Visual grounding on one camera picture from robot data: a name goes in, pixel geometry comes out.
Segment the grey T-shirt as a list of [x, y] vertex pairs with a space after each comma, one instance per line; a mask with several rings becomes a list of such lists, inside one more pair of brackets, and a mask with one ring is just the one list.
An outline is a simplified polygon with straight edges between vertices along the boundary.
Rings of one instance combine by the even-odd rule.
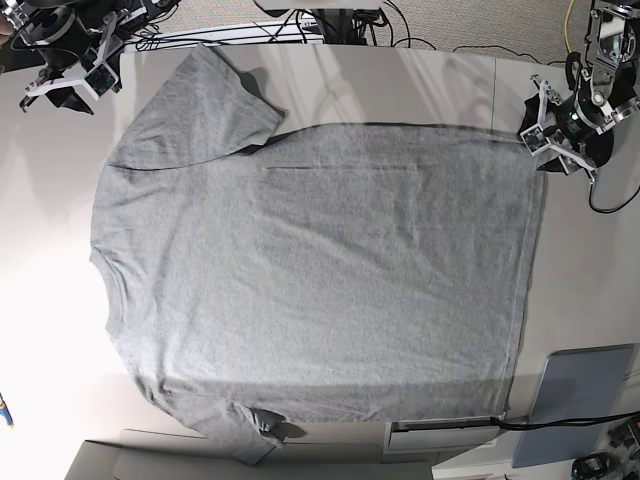
[[544, 204], [526, 150], [282, 120], [200, 46], [107, 160], [91, 261], [141, 394], [247, 464], [288, 423], [504, 413]]

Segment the grey laptop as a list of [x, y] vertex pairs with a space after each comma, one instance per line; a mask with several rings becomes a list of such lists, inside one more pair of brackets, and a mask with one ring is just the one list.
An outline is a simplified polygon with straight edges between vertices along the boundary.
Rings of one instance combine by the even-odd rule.
[[[633, 344], [557, 351], [548, 356], [529, 421], [604, 417], [618, 401], [634, 359]], [[573, 460], [594, 450], [602, 427], [546, 427], [524, 432], [511, 467]]]

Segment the black device bottom right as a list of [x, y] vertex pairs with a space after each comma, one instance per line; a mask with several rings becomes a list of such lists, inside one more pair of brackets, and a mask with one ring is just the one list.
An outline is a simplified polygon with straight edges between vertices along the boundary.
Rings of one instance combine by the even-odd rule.
[[571, 466], [573, 480], [602, 479], [614, 469], [614, 460], [607, 453], [594, 453], [576, 459]]

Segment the blue orange pen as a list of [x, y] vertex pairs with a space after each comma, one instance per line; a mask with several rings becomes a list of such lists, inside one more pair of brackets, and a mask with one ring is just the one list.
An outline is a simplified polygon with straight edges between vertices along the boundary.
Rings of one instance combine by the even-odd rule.
[[0, 395], [0, 416], [5, 420], [9, 428], [14, 427], [14, 421], [2, 395]]

